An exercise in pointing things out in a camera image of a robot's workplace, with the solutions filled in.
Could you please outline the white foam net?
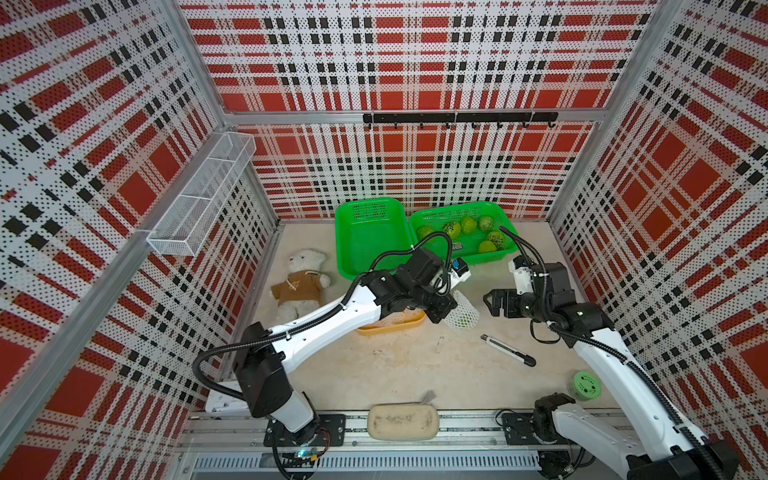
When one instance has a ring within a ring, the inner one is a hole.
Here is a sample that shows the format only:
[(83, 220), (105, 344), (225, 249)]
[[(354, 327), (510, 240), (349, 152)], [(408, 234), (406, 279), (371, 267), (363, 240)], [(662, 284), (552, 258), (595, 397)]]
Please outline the white foam net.
[(469, 330), (474, 328), (480, 320), (480, 312), (471, 304), (460, 291), (451, 292), (456, 306), (445, 318), (445, 322), (455, 330)]

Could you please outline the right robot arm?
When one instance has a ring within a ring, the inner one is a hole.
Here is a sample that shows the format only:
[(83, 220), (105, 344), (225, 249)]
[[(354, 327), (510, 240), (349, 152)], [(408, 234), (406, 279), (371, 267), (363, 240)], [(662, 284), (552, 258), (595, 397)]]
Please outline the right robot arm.
[(579, 303), (567, 269), (547, 263), (533, 245), (504, 229), (520, 254), (510, 264), (512, 289), (494, 289), (483, 301), (494, 317), (542, 324), (597, 374), (636, 435), (605, 424), (564, 393), (540, 398), (533, 433), (546, 444), (567, 439), (623, 479), (732, 479), (739, 457), (714, 441), (676, 407), (637, 362), (614, 323), (594, 303)]

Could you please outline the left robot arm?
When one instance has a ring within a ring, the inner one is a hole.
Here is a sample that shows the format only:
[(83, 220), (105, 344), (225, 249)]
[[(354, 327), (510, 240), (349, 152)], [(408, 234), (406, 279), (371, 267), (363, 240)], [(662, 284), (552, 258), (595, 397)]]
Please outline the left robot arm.
[[(458, 302), (451, 291), (470, 278), (466, 261), (451, 251), (438, 256), (426, 245), (448, 234), (427, 235), (416, 246), (401, 251), (406, 261), (394, 269), (376, 263), (358, 274), (345, 295), (297, 320), (270, 329), (255, 323), (240, 342), (203, 351), (191, 364), (199, 384), (246, 403), (254, 418), (267, 418), (283, 428), (292, 445), (308, 445), (324, 428), (307, 395), (292, 387), (289, 373), (315, 353), (346, 334), (407, 309), (423, 311), (439, 323)], [(234, 353), (236, 388), (209, 379), (202, 371), (205, 361)]]

